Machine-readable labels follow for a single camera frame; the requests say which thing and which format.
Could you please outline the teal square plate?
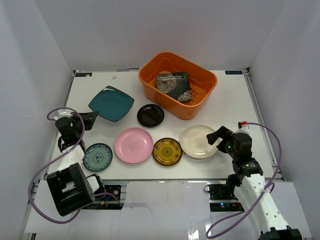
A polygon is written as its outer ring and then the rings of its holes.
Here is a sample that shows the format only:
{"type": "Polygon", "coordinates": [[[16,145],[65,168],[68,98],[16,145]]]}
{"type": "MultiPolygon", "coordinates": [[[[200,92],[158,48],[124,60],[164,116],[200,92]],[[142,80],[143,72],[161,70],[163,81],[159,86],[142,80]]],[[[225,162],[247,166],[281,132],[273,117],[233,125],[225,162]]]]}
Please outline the teal square plate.
{"type": "Polygon", "coordinates": [[[111,122],[118,122],[124,118],[134,104],[134,98],[113,87],[103,88],[88,104],[92,111],[111,122]]]}

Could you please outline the cream round plate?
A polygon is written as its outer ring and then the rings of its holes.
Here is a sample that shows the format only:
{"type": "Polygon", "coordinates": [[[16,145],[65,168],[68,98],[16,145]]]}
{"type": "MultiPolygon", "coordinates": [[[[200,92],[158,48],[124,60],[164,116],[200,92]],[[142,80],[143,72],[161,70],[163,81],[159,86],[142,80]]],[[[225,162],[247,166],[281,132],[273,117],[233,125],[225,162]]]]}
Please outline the cream round plate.
{"type": "Polygon", "coordinates": [[[213,145],[208,143],[207,135],[215,130],[207,125],[197,124],[186,128],[180,135],[179,143],[182,150],[195,159],[206,159],[213,156],[217,151],[220,140],[213,145]]]}

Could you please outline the black floral square plate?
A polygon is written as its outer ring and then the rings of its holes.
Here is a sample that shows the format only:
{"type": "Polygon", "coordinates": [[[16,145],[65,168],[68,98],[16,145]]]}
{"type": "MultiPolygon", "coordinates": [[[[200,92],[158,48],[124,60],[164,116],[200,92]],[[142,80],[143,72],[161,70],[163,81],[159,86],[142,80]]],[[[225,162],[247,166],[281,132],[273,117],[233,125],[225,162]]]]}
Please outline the black floral square plate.
{"type": "Polygon", "coordinates": [[[187,72],[164,72],[156,75],[156,88],[178,102],[189,102],[192,98],[187,72]]]}

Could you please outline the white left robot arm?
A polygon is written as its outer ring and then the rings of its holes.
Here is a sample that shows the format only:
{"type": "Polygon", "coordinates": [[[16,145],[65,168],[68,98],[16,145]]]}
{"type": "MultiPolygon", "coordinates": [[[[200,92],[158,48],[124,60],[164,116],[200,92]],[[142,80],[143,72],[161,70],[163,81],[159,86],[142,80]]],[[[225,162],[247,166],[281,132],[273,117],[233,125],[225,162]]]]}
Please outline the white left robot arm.
{"type": "Polygon", "coordinates": [[[106,187],[97,174],[85,176],[81,163],[85,156],[85,144],[81,139],[83,131],[93,128],[97,111],[60,115],[55,126],[60,133],[58,148],[63,154],[57,170],[46,178],[57,212],[62,216],[92,204],[105,196],[106,187]]]}

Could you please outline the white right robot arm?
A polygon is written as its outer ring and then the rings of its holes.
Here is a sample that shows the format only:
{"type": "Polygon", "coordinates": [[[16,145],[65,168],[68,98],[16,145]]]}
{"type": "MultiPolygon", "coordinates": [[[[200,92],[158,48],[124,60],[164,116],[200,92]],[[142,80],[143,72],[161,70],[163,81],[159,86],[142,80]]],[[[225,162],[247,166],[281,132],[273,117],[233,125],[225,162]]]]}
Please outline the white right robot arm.
{"type": "Polygon", "coordinates": [[[300,231],[290,227],[271,195],[275,177],[266,181],[261,166],[252,156],[249,126],[250,123],[246,121],[238,123],[237,131],[221,126],[206,136],[210,145],[221,139],[216,148],[231,157],[234,173],[226,180],[225,192],[229,198],[238,199],[243,208],[239,213],[240,219],[233,225],[215,235],[211,235],[211,230],[208,229],[206,238],[218,238],[248,218],[259,240],[300,240],[300,231]]]}

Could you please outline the orange plastic bin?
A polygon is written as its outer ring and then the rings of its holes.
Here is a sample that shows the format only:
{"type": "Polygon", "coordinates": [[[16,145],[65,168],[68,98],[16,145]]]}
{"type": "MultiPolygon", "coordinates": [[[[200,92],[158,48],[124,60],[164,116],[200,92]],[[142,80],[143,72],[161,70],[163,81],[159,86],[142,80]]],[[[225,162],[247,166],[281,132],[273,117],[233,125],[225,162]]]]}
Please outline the orange plastic bin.
{"type": "Polygon", "coordinates": [[[182,120],[191,120],[202,109],[218,83],[216,75],[172,52],[161,52],[152,58],[138,73],[144,95],[182,120]],[[156,75],[187,72],[191,100],[182,103],[156,88],[156,75]]]}

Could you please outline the blue patterned round plate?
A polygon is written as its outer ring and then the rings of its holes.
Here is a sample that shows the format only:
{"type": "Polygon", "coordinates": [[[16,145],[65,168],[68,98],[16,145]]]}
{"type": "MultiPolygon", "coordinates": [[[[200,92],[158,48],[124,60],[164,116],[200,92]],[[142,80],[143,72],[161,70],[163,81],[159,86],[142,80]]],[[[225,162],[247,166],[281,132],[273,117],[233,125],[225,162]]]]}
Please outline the blue patterned round plate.
{"type": "Polygon", "coordinates": [[[112,162],[113,151],[104,143],[95,143],[89,146],[83,157],[84,167],[91,172],[101,172],[112,162]]]}

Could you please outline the left blue table label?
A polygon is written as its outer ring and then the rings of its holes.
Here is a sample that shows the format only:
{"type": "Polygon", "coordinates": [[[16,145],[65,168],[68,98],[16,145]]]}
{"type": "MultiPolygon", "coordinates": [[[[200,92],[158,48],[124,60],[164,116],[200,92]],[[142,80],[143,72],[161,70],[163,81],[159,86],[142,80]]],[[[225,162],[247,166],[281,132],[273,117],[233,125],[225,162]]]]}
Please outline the left blue table label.
{"type": "Polygon", "coordinates": [[[92,76],[92,73],[91,72],[76,72],[74,77],[75,78],[87,78],[87,77],[91,77],[92,76]]]}

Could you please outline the blue table label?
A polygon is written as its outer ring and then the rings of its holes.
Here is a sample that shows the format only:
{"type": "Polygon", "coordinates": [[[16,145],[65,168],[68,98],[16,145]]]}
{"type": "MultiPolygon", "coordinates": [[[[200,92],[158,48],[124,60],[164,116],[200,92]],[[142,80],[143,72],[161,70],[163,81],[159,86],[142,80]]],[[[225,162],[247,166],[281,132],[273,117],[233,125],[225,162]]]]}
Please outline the blue table label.
{"type": "Polygon", "coordinates": [[[92,76],[92,73],[91,72],[76,72],[74,77],[75,78],[87,78],[87,77],[91,77],[92,76]]]}
{"type": "Polygon", "coordinates": [[[226,75],[242,75],[243,72],[241,70],[226,70],[226,75]]]}

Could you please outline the pink round plate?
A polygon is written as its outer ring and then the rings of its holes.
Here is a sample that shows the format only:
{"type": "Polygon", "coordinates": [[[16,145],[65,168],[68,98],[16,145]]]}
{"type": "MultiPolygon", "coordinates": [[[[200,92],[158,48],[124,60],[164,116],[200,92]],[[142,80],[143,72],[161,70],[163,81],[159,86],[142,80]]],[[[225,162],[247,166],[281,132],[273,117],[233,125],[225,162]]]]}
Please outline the pink round plate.
{"type": "Polygon", "coordinates": [[[131,127],[122,131],[114,142],[117,157],[127,164],[139,164],[145,161],[153,151],[151,134],[140,127],[131,127]]]}

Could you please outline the yellow patterned round plate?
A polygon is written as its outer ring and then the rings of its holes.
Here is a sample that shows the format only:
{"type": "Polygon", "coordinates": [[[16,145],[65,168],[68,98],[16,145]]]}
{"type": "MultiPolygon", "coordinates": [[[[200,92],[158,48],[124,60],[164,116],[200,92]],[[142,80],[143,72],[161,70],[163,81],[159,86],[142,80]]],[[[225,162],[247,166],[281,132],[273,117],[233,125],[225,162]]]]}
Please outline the yellow patterned round plate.
{"type": "Polygon", "coordinates": [[[151,155],[158,164],[170,167],[182,159],[183,150],[177,140],[164,137],[155,142],[151,155]]]}

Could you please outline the black round plate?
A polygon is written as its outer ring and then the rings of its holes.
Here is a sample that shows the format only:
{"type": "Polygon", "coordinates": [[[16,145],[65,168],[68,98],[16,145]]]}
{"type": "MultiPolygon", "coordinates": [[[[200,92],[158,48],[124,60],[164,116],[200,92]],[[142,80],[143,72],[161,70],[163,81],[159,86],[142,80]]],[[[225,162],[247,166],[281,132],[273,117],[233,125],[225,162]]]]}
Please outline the black round plate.
{"type": "Polygon", "coordinates": [[[159,126],[165,119],[164,110],[157,104],[146,104],[137,112],[138,122],[146,128],[159,126]]]}

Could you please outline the right blue table label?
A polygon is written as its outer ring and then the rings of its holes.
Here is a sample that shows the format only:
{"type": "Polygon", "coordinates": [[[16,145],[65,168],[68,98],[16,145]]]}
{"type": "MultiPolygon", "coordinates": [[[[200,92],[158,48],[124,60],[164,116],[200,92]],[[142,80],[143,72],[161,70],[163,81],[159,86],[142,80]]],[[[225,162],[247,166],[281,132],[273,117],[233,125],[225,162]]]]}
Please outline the right blue table label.
{"type": "Polygon", "coordinates": [[[242,75],[243,72],[241,70],[226,70],[226,75],[242,75]]]}

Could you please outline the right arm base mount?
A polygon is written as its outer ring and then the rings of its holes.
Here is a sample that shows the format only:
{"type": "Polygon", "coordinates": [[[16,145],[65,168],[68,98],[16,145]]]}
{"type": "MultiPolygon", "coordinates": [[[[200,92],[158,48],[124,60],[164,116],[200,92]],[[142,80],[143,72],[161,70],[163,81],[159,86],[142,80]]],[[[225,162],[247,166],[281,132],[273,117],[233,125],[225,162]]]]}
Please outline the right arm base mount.
{"type": "Polygon", "coordinates": [[[210,211],[242,212],[244,209],[239,200],[227,190],[225,184],[207,184],[203,191],[209,195],[210,211]]]}

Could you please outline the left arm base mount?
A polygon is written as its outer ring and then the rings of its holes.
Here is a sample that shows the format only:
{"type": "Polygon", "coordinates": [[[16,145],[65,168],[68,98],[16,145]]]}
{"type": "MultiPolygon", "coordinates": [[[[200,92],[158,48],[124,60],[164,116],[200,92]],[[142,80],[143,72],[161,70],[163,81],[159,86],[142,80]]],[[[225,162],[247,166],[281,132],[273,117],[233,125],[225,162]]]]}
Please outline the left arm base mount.
{"type": "Polygon", "coordinates": [[[104,185],[94,192],[94,202],[84,210],[121,210],[123,201],[121,200],[121,185],[104,185]]]}

